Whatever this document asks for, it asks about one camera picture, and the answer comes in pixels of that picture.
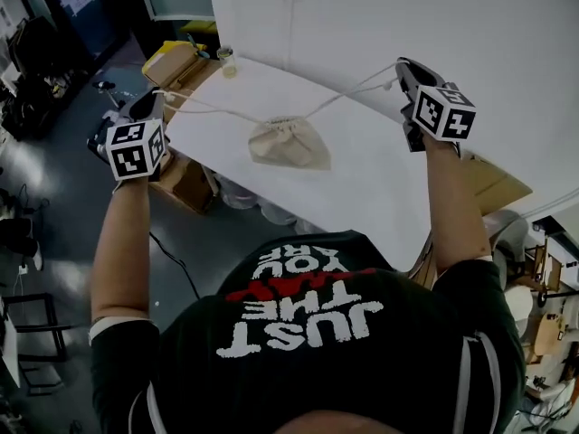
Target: gray floor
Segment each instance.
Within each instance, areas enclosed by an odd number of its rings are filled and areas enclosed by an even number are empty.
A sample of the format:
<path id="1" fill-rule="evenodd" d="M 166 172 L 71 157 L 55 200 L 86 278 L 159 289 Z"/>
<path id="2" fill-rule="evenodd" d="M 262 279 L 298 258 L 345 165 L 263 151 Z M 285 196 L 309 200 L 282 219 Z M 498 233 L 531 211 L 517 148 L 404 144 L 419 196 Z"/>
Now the gray floor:
<path id="1" fill-rule="evenodd" d="M 125 48 L 100 75 L 114 77 L 113 81 L 119 83 L 127 81 L 123 88 L 119 87 L 121 98 L 134 95 L 142 87 L 135 87 L 142 78 L 139 67 L 131 64 L 140 62 L 136 52 L 132 45 Z M 49 397 L 24 397 L 20 391 L 14 398 L 14 405 L 33 427 L 31 432 L 68 433 L 73 420 L 81 423 L 83 433 L 100 432 L 90 401 L 88 276 L 114 181 L 109 168 L 86 147 L 87 135 L 110 107 L 107 98 L 90 84 L 60 115 L 44 139 L 18 143 L 9 138 L 0 151 L 0 165 L 5 169 L 0 176 L 1 187 L 18 194 L 22 184 L 26 184 L 29 205 L 34 207 L 42 198 L 50 200 L 42 214 L 34 215 L 45 257 L 44 271 L 34 271 L 29 262 L 30 273 L 23 277 L 24 293 L 52 293 L 60 322 L 77 326 L 65 336 L 68 362 L 55 364 L 39 374 L 44 381 L 57 374 L 63 387 Z M 223 277 L 261 243 L 293 233 L 289 228 L 270 224 L 256 209 L 235 211 L 217 203 L 209 214 L 200 216 L 153 190 L 150 199 L 152 232 L 185 261 L 202 296 L 213 294 Z M 183 271 L 155 244 L 150 249 L 151 315 L 165 329 L 194 302 L 194 296 Z M 19 261 L 0 249 L 0 281 L 7 285 L 1 290 L 2 295 L 13 294 Z M 19 285 L 16 294 L 20 294 Z M 24 309 L 15 306 L 11 314 L 19 324 L 38 324 L 43 316 L 34 304 L 27 304 Z M 22 347 L 35 352 L 39 348 L 50 351 L 52 343 L 47 337 L 30 336 Z"/>

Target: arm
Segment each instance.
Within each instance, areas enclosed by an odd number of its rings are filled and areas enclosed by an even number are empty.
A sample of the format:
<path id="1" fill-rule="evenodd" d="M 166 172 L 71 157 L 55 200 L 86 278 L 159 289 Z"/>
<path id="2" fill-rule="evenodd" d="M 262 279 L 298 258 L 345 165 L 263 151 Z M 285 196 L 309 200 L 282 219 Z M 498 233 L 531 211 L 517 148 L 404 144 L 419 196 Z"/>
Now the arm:
<path id="1" fill-rule="evenodd" d="M 148 317 L 148 182 L 138 178 L 112 196 L 90 281 L 92 319 Z"/>
<path id="2" fill-rule="evenodd" d="M 474 194 L 462 174 L 460 159 L 449 143 L 424 134 L 436 268 L 490 255 L 489 238 Z"/>

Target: glass jar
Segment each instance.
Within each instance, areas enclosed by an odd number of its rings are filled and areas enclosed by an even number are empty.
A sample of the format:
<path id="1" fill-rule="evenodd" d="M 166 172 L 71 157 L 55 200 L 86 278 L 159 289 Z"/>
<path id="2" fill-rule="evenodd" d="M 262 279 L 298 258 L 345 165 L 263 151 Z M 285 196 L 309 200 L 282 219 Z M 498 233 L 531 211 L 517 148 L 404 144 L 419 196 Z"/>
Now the glass jar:
<path id="1" fill-rule="evenodd" d="M 232 79 L 237 75 L 237 66 L 235 66 L 235 59 L 233 58 L 233 48 L 229 45 L 224 45 L 217 50 L 217 58 L 221 62 L 221 69 L 223 76 L 226 79 Z"/>

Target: drawstring bag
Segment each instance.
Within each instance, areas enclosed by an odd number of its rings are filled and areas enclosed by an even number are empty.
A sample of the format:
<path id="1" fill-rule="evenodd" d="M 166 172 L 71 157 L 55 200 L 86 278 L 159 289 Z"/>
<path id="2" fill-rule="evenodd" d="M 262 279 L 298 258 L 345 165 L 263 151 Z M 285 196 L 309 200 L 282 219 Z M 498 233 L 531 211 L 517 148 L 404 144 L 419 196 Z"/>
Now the drawstring bag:
<path id="1" fill-rule="evenodd" d="M 323 108 L 332 104 L 337 99 L 340 99 L 346 95 L 379 88 L 384 88 L 385 90 L 391 89 L 394 81 L 397 80 L 397 78 L 370 88 L 361 89 L 360 87 L 374 77 L 382 74 L 385 71 L 388 71 L 389 69 L 392 69 L 400 62 L 408 61 L 397 61 L 393 64 L 390 64 L 367 79 L 358 82 L 352 89 L 343 93 L 339 93 L 327 101 L 324 101 L 321 105 L 319 105 L 305 116 L 279 116 L 275 118 L 269 118 L 267 120 L 259 120 L 257 118 L 251 118 L 246 114 L 238 111 L 218 108 L 209 103 L 188 97 L 181 93 L 164 90 L 157 90 L 155 93 L 164 94 L 166 100 L 165 107 L 177 112 L 190 114 L 222 112 L 253 122 L 255 124 L 255 128 L 250 135 L 248 145 L 250 149 L 250 155 L 253 162 L 255 163 L 281 165 L 284 167 L 296 167 L 300 169 L 329 170 L 331 167 L 331 157 L 329 150 L 327 149 L 324 140 L 322 140 L 322 137 L 319 135 L 316 129 L 313 128 L 308 119 Z M 195 103 L 205 105 L 211 109 L 202 111 L 188 111 L 168 105 L 167 103 L 173 101 L 175 97 L 193 101 Z"/>

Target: black t-shirt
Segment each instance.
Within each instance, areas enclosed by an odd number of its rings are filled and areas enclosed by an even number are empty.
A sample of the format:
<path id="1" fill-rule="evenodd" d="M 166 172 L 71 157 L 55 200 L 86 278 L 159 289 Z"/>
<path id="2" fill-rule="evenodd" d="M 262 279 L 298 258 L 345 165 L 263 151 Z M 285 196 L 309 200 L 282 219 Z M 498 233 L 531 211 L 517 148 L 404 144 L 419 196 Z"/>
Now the black t-shirt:
<path id="1" fill-rule="evenodd" d="M 463 336 L 475 332 L 497 353 L 502 432 L 525 365 L 492 262 L 455 265 L 430 291 L 393 272 L 359 233 L 292 237 L 254 252 L 161 336 L 135 321 L 95 337 L 93 401 L 103 431 L 115 433 L 127 432 L 130 411 L 134 426 L 144 423 L 133 432 L 153 432 L 149 382 L 168 433 L 271 433 L 313 410 L 452 432 Z M 465 432 L 488 433 L 489 362 L 482 346 L 470 353 Z"/>

